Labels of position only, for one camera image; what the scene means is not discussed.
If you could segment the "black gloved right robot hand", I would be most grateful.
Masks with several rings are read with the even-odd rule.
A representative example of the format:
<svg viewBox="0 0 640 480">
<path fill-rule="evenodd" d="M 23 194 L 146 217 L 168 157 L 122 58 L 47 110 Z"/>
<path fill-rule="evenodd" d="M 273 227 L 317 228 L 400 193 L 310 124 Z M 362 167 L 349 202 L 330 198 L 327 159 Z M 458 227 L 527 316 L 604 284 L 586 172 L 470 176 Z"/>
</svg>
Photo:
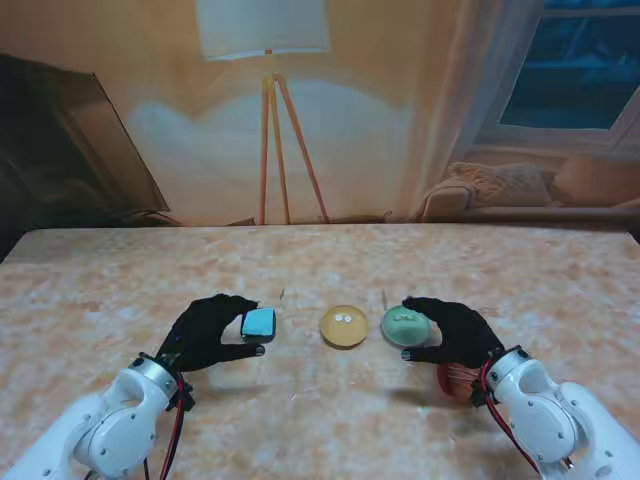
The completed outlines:
<svg viewBox="0 0 640 480">
<path fill-rule="evenodd" d="M 439 345 L 404 349 L 402 359 L 435 365 L 458 364 L 458 370 L 453 371 L 455 383 L 469 383 L 476 378 L 476 375 L 469 377 L 464 374 L 461 368 L 476 371 L 493 354 L 505 350 L 487 321 L 476 310 L 462 303 L 409 296 L 402 301 L 402 305 L 434 321 L 441 333 Z"/>
</svg>

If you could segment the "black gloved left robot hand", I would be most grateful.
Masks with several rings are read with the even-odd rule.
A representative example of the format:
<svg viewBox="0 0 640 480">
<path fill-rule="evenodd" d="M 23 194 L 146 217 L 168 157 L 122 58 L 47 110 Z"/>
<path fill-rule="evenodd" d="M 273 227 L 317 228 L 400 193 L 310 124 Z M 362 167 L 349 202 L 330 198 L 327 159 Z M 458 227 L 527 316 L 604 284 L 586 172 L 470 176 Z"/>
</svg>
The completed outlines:
<svg viewBox="0 0 640 480">
<path fill-rule="evenodd" d="M 183 373 L 263 356 L 265 347 L 261 344 L 222 343 L 225 329 L 257 306 L 255 301 L 226 294 L 192 301 L 174 322 L 155 359 Z"/>
</svg>

